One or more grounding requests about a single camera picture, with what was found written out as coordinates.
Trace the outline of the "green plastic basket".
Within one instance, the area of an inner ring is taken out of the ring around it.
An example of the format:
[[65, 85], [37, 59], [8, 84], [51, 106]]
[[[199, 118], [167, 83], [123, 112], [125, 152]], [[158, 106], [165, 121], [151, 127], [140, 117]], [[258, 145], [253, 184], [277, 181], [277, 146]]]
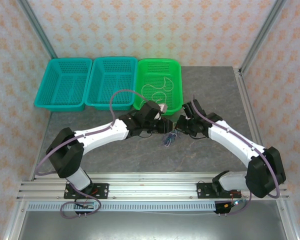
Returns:
[[168, 58], [140, 60], [137, 65], [135, 91], [147, 100], [166, 104], [166, 116], [177, 113], [184, 104], [180, 63]]

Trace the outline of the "teal plastic basket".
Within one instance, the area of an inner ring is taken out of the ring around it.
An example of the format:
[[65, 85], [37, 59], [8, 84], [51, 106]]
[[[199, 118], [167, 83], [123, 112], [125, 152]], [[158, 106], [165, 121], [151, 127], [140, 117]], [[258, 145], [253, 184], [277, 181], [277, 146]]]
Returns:
[[108, 111], [112, 100], [112, 109], [127, 111], [135, 101], [138, 60], [131, 56], [98, 57], [93, 61], [84, 103], [99, 111]]
[[90, 58], [54, 58], [45, 69], [34, 106], [51, 112], [81, 112], [92, 70]]

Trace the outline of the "aluminium table side rail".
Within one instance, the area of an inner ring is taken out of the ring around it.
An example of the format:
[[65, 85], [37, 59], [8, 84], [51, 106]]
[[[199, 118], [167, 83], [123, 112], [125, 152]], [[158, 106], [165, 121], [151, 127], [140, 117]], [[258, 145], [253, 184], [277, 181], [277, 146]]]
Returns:
[[241, 72], [238, 68], [233, 68], [235, 80], [238, 86], [238, 90], [240, 93], [240, 97], [242, 100], [242, 104], [244, 107], [245, 115], [247, 118], [248, 126], [251, 132], [252, 140], [262, 146], [266, 146], [265, 143], [263, 143], [263, 137], [260, 133], [256, 117], [253, 112], [253, 106], [251, 104], [248, 91], [244, 82], [244, 78], [241, 75]]

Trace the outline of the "aluminium mounting rail beam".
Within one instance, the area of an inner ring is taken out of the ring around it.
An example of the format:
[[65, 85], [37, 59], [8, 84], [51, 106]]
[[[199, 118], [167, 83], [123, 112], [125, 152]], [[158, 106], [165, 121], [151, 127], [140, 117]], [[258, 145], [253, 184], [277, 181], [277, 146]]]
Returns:
[[[108, 183], [108, 200], [197, 201], [197, 183], [209, 183], [215, 172], [90, 173], [93, 182]], [[23, 181], [18, 201], [63, 201], [66, 180], [57, 174]]]

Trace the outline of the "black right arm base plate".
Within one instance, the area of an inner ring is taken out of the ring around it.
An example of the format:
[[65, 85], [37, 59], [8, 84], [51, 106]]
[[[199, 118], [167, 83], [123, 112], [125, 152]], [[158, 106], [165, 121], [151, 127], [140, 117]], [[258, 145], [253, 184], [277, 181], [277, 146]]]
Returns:
[[242, 197], [240, 191], [224, 190], [219, 183], [202, 182], [196, 184], [197, 197], [199, 199], [238, 199]]

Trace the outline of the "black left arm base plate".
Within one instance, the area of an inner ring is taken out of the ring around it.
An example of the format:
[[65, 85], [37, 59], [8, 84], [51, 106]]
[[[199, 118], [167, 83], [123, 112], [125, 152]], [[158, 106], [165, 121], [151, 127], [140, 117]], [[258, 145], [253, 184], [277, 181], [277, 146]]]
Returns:
[[[109, 184], [91, 183], [86, 188], [79, 191], [97, 199], [107, 199], [109, 193]], [[84, 199], [85, 197], [86, 197], [85, 195], [77, 192], [69, 182], [66, 183], [64, 195], [63, 195], [64, 199], [77, 200], [77, 199]]]

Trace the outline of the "aluminium corner post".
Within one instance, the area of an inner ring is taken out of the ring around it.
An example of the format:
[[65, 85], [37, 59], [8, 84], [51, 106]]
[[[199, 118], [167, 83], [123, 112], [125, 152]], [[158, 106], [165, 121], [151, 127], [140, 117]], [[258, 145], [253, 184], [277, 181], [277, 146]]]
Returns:
[[58, 58], [48, 36], [46, 35], [44, 28], [42, 27], [40, 21], [38, 20], [34, 10], [32, 9], [28, 0], [16, 0], [20, 7], [22, 8], [24, 14], [26, 15], [30, 25], [34, 29], [35, 33], [37, 34], [39, 40], [43, 44], [43, 47], [47, 51], [48, 55], [51, 59]]
[[240, 73], [241, 76], [243, 76], [248, 71], [251, 63], [256, 57], [260, 47], [262, 46], [264, 40], [266, 39], [266, 36], [271, 30], [273, 24], [276, 22], [286, 2], [287, 0], [275, 0], [274, 5], [272, 6], [252, 46], [250, 47], [241, 67], [238, 69], [238, 72]]

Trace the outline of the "aluminium lower frame rail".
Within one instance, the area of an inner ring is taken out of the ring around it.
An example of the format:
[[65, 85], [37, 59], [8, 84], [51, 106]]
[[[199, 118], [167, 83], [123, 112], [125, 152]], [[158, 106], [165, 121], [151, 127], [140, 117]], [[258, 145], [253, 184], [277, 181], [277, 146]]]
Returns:
[[284, 199], [276, 201], [282, 226], [287, 240], [300, 240], [299, 234], [296, 231], [295, 222], [293, 220], [290, 202]]
[[26, 217], [28, 201], [17, 201], [12, 210], [3, 240], [18, 240]]

